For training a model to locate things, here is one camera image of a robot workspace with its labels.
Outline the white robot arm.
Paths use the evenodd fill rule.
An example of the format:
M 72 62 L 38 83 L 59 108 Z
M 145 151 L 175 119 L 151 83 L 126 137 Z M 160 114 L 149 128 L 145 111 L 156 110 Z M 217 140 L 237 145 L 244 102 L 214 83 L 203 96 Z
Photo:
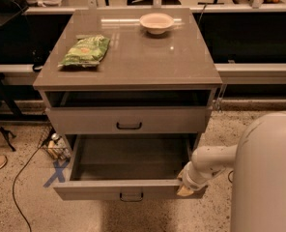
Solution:
M 234 146 L 196 149 L 178 175 L 177 194 L 191 196 L 227 168 L 230 232 L 286 232 L 286 111 L 253 121 Z

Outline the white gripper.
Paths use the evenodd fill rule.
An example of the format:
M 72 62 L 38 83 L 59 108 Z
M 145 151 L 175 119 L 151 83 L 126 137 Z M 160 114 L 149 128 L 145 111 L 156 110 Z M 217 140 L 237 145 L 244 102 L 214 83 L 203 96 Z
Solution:
M 202 189 L 208 181 L 191 161 L 179 172 L 177 179 L 182 180 L 184 184 L 177 190 L 177 195 L 181 197 L 191 196 L 195 191 Z

